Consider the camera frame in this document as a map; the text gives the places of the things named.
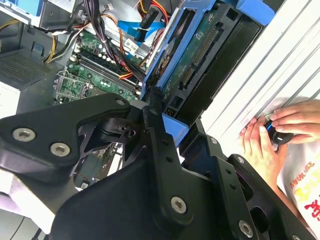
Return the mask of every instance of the connector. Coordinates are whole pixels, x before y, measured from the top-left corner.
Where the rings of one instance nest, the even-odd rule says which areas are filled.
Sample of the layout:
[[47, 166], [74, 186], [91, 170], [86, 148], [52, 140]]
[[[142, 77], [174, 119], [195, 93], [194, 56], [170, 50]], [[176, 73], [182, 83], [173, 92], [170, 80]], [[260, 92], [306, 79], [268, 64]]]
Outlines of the connector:
[[145, 17], [142, 19], [141, 23], [140, 23], [140, 27], [142, 29], [148, 29], [150, 28], [151, 24], [155, 21], [156, 17], [158, 16], [159, 11], [154, 9], [154, 8], [150, 8], [148, 13], [145, 15]]

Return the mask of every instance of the black knob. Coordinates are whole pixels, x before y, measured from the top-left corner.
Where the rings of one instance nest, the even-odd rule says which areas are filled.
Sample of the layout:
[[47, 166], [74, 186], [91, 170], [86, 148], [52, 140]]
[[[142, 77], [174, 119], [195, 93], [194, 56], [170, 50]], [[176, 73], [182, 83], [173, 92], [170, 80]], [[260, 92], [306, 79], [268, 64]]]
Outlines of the black knob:
[[267, 121], [264, 126], [268, 131], [270, 140], [277, 145], [287, 144], [294, 137], [293, 133], [277, 132], [274, 126], [272, 126], [271, 120]]

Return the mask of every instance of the screw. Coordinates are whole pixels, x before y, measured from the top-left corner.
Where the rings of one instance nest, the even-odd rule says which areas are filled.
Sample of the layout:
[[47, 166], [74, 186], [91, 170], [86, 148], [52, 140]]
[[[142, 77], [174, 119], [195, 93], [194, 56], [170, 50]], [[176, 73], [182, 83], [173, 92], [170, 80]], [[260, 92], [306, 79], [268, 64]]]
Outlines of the screw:
[[173, 198], [171, 198], [171, 207], [178, 214], [184, 214], [187, 211], [187, 205], [186, 205], [185, 201], [183, 201], [178, 196], [174, 196]]
[[51, 145], [50, 151], [53, 155], [58, 157], [65, 157], [70, 154], [70, 147], [63, 142], [56, 142]]
[[252, 238], [254, 236], [254, 232], [252, 231], [252, 228], [250, 227], [250, 225], [243, 220], [239, 221], [239, 228], [241, 230], [241, 232], [246, 235], [248, 238]]
[[13, 131], [12, 136], [20, 142], [30, 142], [36, 138], [36, 133], [29, 128], [17, 128]]
[[245, 160], [242, 157], [238, 156], [237, 159], [241, 164], [245, 163]]
[[210, 140], [211, 140], [211, 142], [212, 142], [213, 144], [218, 144], [218, 141], [215, 140], [213, 137], [211, 137]]
[[120, 104], [121, 106], [124, 106], [124, 105], [125, 105], [125, 102], [122, 101], [122, 100], [120, 100], [120, 99], [117, 99], [117, 100], [116, 100], [116, 103], [117, 103], [117, 104]]
[[297, 235], [293, 234], [292, 235], [293, 240], [301, 240], [300, 237], [298, 237]]
[[158, 115], [158, 112], [153, 108], [150, 108], [150, 112], [153, 113], [154, 115]]

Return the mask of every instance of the fingernail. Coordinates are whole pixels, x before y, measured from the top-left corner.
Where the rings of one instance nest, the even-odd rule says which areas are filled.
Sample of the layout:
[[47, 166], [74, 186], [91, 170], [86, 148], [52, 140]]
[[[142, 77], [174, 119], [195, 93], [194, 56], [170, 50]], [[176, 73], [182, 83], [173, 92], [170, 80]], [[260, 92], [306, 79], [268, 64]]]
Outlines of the fingernail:
[[260, 126], [259, 131], [260, 131], [260, 133], [265, 133], [267, 131], [267, 129], [264, 126]]
[[256, 118], [252, 118], [252, 120], [250, 121], [251, 124], [255, 124], [257, 122]]
[[272, 114], [272, 115], [270, 116], [270, 119], [271, 119], [272, 121], [276, 120], [276, 119], [277, 119], [277, 115]]

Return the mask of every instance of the motherboard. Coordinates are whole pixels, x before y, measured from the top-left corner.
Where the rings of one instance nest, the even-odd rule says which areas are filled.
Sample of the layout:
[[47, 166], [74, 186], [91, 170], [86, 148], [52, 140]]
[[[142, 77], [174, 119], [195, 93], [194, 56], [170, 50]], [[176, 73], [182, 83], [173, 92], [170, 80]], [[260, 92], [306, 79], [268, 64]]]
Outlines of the motherboard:
[[[133, 63], [140, 59], [132, 57]], [[119, 79], [115, 62], [106, 57], [106, 49], [91, 33], [83, 31], [77, 39], [65, 70], [56, 81], [56, 104], [65, 104], [105, 93], [116, 93], [129, 102], [137, 100], [140, 87], [135, 78]]]

